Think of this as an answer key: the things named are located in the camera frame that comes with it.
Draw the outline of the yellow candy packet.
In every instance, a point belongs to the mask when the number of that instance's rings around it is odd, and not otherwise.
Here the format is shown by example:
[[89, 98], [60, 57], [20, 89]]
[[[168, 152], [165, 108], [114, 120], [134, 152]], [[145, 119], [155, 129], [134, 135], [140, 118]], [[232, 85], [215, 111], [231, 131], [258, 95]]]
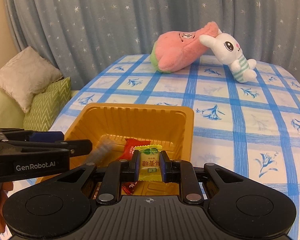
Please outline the yellow candy packet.
[[138, 181], [162, 181], [160, 170], [161, 145], [136, 146], [140, 154], [140, 169]]

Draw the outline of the grey printed snack packet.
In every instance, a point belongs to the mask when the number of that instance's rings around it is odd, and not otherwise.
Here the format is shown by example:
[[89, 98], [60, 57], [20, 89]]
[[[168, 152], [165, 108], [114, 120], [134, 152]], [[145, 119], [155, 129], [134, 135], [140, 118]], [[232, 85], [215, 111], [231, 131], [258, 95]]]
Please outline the grey printed snack packet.
[[85, 162], [94, 163], [95, 165], [102, 163], [105, 157], [111, 152], [114, 145], [115, 142], [112, 140], [101, 141], [98, 146], [88, 154]]

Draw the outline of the red square snack packet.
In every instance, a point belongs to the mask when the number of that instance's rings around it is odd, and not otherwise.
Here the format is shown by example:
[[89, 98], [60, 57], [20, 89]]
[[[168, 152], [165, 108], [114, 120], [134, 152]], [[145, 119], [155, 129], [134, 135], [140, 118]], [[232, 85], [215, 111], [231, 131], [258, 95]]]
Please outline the red square snack packet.
[[127, 195], [132, 195], [135, 191], [135, 188], [137, 186], [138, 182], [125, 182], [121, 184], [122, 190], [125, 192]]

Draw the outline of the green zigzag cushion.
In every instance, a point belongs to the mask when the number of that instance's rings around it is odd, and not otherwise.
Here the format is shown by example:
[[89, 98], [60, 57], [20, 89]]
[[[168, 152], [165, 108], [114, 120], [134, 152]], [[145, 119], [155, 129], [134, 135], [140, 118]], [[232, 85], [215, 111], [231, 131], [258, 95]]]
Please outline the green zigzag cushion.
[[28, 113], [25, 114], [23, 128], [33, 131], [48, 131], [60, 111], [71, 96], [69, 77], [51, 83], [46, 90], [37, 94]]

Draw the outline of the orange plastic bin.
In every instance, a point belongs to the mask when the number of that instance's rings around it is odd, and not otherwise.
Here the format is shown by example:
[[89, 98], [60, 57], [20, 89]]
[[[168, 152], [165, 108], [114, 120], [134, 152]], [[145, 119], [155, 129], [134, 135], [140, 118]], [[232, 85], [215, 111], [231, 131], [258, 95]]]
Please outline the orange plastic bin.
[[93, 147], [109, 139], [113, 149], [101, 166], [122, 155], [126, 140], [161, 145], [170, 159], [191, 159], [194, 112], [189, 107], [90, 103], [65, 133], [66, 140], [89, 139]]

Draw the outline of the light green sofa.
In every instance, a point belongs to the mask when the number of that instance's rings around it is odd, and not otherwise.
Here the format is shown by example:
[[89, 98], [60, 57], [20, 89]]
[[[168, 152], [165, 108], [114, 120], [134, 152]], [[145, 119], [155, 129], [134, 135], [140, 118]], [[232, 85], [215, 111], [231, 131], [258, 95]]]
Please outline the light green sofa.
[[[71, 90], [70, 99], [76, 93]], [[25, 114], [18, 103], [0, 89], [0, 128], [23, 128]]]

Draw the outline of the beige cushion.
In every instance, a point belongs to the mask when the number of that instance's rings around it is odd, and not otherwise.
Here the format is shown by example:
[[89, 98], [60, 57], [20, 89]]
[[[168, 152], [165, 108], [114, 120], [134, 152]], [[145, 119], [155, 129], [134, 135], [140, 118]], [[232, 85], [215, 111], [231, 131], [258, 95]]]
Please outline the beige cushion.
[[27, 113], [34, 96], [62, 77], [58, 68], [28, 46], [0, 69], [0, 89]]

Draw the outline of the blue checked tablecloth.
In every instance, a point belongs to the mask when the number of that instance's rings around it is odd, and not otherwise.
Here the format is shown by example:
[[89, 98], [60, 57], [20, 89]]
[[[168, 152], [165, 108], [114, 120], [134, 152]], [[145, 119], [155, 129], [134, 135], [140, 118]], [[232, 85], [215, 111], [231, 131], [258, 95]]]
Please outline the blue checked tablecloth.
[[149, 58], [125, 56], [93, 78], [63, 108], [52, 129], [67, 130], [94, 102], [187, 106], [194, 111], [191, 161], [215, 162], [288, 195], [300, 239], [300, 84], [280, 66], [260, 62], [257, 79], [238, 83], [227, 66], [202, 56], [173, 74]]

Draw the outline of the pink peach plush toy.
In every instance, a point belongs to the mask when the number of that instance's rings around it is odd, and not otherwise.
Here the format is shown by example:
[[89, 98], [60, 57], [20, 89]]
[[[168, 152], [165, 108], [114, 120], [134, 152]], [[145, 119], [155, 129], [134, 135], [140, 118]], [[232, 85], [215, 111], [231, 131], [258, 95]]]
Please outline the pink peach plush toy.
[[161, 34], [150, 54], [152, 66], [162, 73], [177, 72], [189, 66], [208, 50], [199, 41], [200, 35], [215, 38], [218, 30], [216, 22], [209, 22], [197, 31], [168, 31]]

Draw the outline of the grey star curtain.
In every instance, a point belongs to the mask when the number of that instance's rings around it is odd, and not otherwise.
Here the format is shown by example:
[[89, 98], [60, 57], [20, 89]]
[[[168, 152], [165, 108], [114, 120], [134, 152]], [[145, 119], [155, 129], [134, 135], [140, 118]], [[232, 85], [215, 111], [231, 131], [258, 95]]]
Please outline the grey star curtain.
[[18, 50], [32, 47], [79, 90], [123, 55], [148, 54], [162, 33], [214, 21], [244, 55], [300, 83], [300, 0], [6, 0]]

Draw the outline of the white bunny plush toy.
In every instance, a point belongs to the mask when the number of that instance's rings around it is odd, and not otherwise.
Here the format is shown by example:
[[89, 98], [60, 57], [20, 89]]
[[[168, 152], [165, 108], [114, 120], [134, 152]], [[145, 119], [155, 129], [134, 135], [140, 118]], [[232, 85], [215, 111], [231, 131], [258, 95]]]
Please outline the white bunny plush toy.
[[202, 45], [210, 48], [217, 60], [229, 67], [234, 79], [239, 83], [254, 81], [257, 77], [255, 72], [256, 60], [246, 59], [239, 43], [227, 33], [218, 30], [218, 35], [200, 35]]

